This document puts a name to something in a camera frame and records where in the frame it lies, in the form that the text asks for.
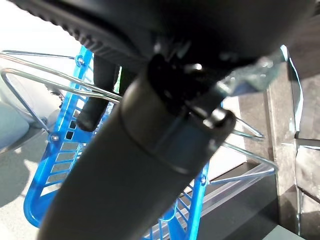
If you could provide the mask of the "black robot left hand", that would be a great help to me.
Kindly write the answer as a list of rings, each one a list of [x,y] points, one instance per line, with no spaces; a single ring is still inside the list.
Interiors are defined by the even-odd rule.
[[[40,240],[139,240],[232,133],[314,0],[16,0],[137,73],[54,197]]]

